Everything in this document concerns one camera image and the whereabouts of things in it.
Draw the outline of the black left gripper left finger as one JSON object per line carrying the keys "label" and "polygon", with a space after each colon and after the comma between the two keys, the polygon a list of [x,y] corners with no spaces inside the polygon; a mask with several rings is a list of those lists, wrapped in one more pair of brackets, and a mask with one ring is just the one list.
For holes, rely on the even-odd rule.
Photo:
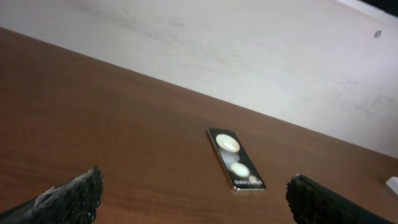
{"label": "black left gripper left finger", "polygon": [[91,224],[101,204],[98,166],[1,213],[1,224]]}

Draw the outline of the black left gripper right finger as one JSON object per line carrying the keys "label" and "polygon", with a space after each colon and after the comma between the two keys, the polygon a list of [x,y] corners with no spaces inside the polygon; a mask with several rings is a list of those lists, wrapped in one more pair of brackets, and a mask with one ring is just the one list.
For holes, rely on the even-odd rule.
{"label": "black left gripper right finger", "polygon": [[298,224],[392,224],[305,175],[287,183],[285,199]]}

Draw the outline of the black Galaxy flip phone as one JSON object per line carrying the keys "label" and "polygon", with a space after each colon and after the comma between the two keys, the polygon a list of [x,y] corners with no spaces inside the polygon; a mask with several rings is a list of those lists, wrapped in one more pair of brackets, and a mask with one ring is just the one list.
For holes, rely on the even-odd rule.
{"label": "black Galaxy flip phone", "polygon": [[234,191],[265,191],[267,189],[266,183],[234,131],[208,128],[207,133],[228,183]]}

